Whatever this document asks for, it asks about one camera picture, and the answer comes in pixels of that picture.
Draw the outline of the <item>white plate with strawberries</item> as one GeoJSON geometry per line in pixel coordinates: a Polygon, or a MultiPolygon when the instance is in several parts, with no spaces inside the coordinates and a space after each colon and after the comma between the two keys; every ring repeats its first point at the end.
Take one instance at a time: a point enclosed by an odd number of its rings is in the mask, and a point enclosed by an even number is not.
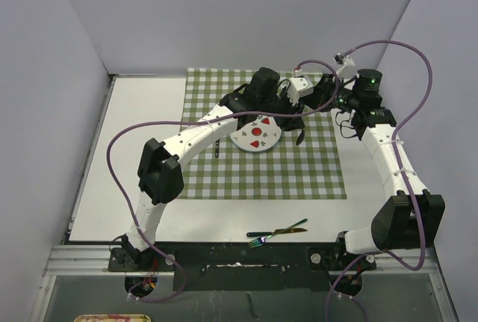
{"type": "Polygon", "coordinates": [[[232,143],[240,150],[261,153],[272,149],[280,140],[282,130],[273,117],[258,116],[251,123],[229,135],[232,143]]]}

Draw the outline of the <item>black spoon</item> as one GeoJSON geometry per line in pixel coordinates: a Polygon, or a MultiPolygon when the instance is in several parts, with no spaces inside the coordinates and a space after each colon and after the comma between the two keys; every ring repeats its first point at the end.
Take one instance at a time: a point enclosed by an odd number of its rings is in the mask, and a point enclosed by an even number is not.
{"type": "Polygon", "coordinates": [[[301,132],[299,133],[299,136],[297,137],[296,140],[296,145],[299,146],[305,139],[305,129],[302,129],[301,132]]]}

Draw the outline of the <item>silver fork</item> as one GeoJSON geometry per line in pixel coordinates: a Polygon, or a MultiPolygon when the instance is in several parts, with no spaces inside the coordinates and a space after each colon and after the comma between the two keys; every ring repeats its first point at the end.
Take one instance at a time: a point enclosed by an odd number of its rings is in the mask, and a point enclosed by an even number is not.
{"type": "Polygon", "coordinates": [[[220,142],[217,140],[214,144],[214,157],[219,158],[220,155],[220,142]]]}

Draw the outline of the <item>green white checkered tablecloth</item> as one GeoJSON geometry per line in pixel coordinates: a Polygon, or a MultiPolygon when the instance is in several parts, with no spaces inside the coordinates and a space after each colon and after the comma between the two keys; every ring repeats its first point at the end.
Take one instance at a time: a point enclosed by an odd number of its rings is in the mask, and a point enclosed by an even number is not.
{"type": "MultiPolygon", "coordinates": [[[[253,71],[188,68],[182,121],[205,116],[220,98],[251,80],[253,71]]],[[[283,133],[266,152],[238,149],[229,137],[198,154],[183,172],[180,199],[346,199],[331,113],[307,116],[305,140],[283,133]]]]}

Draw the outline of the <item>green handled knife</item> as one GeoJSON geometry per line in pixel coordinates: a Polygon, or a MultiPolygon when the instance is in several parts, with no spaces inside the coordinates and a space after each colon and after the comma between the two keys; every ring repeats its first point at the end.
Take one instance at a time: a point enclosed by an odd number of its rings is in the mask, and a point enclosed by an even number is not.
{"type": "Polygon", "coordinates": [[[277,234],[292,234],[292,233],[301,233],[301,232],[307,232],[307,229],[305,228],[292,228],[292,229],[286,229],[284,232],[281,231],[281,229],[277,229],[273,232],[247,232],[246,236],[248,238],[259,238],[262,236],[267,236],[267,235],[277,235],[277,234]]]}

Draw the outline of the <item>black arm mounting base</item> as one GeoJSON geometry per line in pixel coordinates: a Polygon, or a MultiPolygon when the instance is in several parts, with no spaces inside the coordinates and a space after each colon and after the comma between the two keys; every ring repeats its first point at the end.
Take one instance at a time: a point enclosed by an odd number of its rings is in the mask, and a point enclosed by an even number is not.
{"type": "Polygon", "coordinates": [[[134,261],[120,247],[111,250],[108,271],[125,273],[125,286],[141,291],[168,275],[174,291],[328,291],[341,271],[347,290],[361,289],[361,275],[375,270],[372,258],[359,258],[335,243],[267,243],[251,248],[246,243],[158,243],[162,255],[147,249],[134,261]]]}

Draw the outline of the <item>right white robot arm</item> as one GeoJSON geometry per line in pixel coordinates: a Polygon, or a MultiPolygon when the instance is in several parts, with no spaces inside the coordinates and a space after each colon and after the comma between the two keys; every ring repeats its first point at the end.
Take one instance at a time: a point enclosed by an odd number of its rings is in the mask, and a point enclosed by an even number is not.
{"type": "Polygon", "coordinates": [[[380,71],[360,69],[350,89],[331,74],[318,84],[306,78],[299,82],[299,100],[308,107],[353,114],[352,128],[376,164],[385,190],[387,200],[370,225],[345,232],[344,243],[332,251],[333,262],[343,269],[357,263],[359,254],[431,247],[444,214],[444,199],[430,193],[420,180],[396,132],[393,114],[382,106],[381,80],[380,71]]]}

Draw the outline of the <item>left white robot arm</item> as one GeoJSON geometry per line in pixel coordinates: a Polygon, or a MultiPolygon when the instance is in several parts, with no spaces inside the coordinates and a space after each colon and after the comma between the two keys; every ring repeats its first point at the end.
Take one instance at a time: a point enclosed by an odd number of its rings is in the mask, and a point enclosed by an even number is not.
{"type": "Polygon", "coordinates": [[[140,198],[131,207],[133,223],[122,235],[125,261],[135,270],[152,261],[155,236],[167,203],[184,189],[185,167],[214,141],[232,134],[259,116],[273,118],[283,131],[303,130],[302,97],[313,90],[302,76],[280,86],[280,75],[262,67],[250,82],[227,93],[205,116],[163,141],[149,139],[143,146],[137,176],[140,198]]]}

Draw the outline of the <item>iridescent rainbow fork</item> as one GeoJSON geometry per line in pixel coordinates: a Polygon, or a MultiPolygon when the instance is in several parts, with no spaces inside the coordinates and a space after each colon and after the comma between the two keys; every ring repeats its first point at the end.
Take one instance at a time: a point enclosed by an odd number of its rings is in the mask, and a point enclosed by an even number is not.
{"type": "Polygon", "coordinates": [[[261,247],[264,244],[266,244],[272,237],[275,237],[277,235],[283,235],[283,234],[288,234],[288,233],[294,233],[297,230],[301,232],[303,228],[300,228],[301,225],[305,224],[308,222],[308,219],[302,219],[301,221],[283,229],[277,229],[274,232],[270,233],[263,233],[263,232],[248,232],[246,236],[248,238],[253,238],[249,242],[249,247],[250,248],[256,248],[256,247],[261,247]]]}

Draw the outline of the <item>yellow rimmed tray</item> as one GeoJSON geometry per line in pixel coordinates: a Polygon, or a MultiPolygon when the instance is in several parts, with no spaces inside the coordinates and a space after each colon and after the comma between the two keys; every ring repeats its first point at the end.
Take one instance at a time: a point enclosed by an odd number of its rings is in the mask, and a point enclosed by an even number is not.
{"type": "Polygon", "coordinates": [[[151,322],[148,315],[130,314],[102,314],[102,315],[79,315],[74,322],[151,322]]]}

